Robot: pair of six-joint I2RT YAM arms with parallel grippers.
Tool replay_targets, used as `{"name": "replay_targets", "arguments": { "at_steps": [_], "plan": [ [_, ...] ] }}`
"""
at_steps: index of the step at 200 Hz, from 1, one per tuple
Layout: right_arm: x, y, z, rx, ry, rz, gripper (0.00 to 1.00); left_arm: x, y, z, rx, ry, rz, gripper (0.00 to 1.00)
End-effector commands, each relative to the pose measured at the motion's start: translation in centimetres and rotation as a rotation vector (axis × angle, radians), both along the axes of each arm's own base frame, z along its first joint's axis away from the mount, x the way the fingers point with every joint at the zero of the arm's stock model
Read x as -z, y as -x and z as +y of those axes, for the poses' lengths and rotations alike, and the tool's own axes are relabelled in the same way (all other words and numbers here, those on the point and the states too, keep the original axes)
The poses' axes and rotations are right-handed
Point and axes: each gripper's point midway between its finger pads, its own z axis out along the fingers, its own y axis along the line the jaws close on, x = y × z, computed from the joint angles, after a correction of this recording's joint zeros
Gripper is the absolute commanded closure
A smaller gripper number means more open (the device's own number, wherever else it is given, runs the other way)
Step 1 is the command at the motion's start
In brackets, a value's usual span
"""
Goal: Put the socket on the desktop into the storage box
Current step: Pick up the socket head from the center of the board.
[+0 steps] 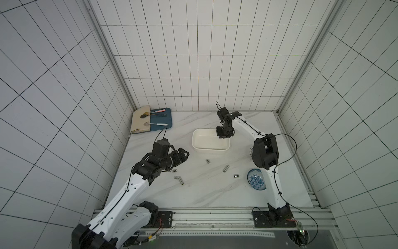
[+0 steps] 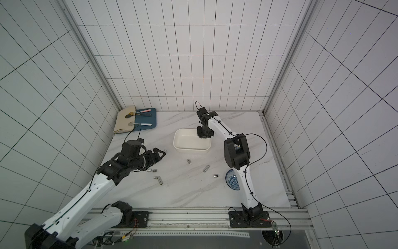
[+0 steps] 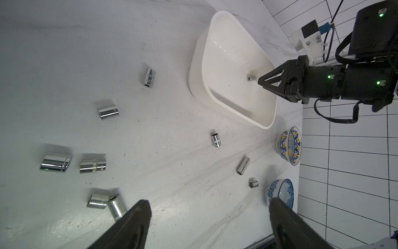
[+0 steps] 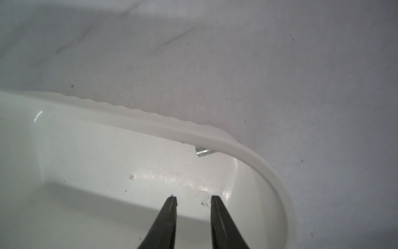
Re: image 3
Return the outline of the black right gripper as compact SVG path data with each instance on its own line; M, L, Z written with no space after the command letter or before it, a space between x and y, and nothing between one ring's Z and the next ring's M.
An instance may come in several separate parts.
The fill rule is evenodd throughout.
M289 60L258 79L264 89L291 102L331 101L341 96L345 65L308 66L307 56Z

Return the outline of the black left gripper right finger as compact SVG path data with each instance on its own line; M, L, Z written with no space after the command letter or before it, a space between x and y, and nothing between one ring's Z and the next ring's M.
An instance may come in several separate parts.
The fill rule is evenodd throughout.
M281 199L270 200L269 214L278 249L332 249Z

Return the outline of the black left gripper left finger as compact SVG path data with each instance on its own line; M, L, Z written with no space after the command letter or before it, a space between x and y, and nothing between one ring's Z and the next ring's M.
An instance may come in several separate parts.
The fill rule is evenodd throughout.
M143 249L147 240L151 216L149 201L138 201L89 248Z

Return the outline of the short chrome socket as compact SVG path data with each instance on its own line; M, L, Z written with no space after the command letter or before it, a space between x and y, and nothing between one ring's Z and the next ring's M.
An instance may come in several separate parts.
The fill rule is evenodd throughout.
M248 76L247 76L247 80L248 80L249 82L251 82L251 81L256 80L256 77L255 77L254 75L248 75Z

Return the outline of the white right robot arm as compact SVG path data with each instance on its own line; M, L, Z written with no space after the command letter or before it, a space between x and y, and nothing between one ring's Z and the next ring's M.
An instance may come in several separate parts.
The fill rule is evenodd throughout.
M335 65L327 62L335 34L334 23L311 21L292 34L296 50L304 55L286 61L261 76L258 84L289 102L310 99L330 102L353 100L378 112L389 105L398 83L398 3L382 1L358 11L353 30L335 49Z

